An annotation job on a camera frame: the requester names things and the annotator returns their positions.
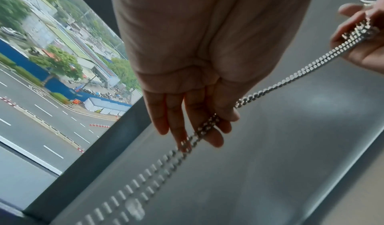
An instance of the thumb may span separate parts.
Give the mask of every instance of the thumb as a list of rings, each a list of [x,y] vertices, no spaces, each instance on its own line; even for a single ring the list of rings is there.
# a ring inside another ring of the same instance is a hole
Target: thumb
[[[240,119],[239,112],[234,108],[236,101],[242,98],[256,82],[237,83],[220,78],[213,92],[213,109],[222,119],[237,121]]]

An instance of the beige surface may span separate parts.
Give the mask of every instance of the beige surface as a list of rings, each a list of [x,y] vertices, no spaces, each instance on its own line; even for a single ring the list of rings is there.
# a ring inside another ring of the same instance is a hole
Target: beige surface
[[[384,224],[384,152],[377,156],[319,224]]]

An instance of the highway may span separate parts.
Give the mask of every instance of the highway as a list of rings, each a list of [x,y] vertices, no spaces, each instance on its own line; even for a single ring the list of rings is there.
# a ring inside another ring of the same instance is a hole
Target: highway
[[[28,81],[0,66],[0,97],[27,109],[87,150],[106,130],[90,124],[113,125],[114,121],[74,112]],[[39,159],[65,171],[81,152],[4,101],[0,101],[0,136]]]

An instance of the concrete barrier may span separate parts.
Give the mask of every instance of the concrete barrier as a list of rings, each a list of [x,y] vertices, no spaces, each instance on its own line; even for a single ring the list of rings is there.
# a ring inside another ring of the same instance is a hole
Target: concrete barrier
[[[59,138],[63,139],[65,142],[67,142],[68,144],[70,144],[72,147],[76,148],[78,151],[84,153],[84,149],[78,145],[77,143],[75,143],[72,139],[66,137],[63,133],[61,133],[60,131],[58,131],[56,128],[54,128],[53,126],[51,126],[50,124],[46,123],[45,121],[43,121],[42,119],[40,119],[39,117],[37,117],[36,115],[34,115],[33,113],[31,113],[30,111],[24,109],[23,107],[21,106],[15,106],[15,109],[20,111],[21,113],[23,113],[24,115],[28,116],[29,118],[31,118],[32,120],[36,121],[37,123],[39,123],[40,125],[42,125],[44,128],[46,128],[47,130],[49,130],[50,132],[56,134],[56,136],[58,136]]]

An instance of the window glass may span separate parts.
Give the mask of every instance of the window glass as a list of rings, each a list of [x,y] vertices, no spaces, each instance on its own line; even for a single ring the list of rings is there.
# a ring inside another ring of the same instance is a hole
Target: window glass
[[[27,206],[141,96],[123,42],[83,0],[0,0],[1,177],[39,187],[0,199]]]

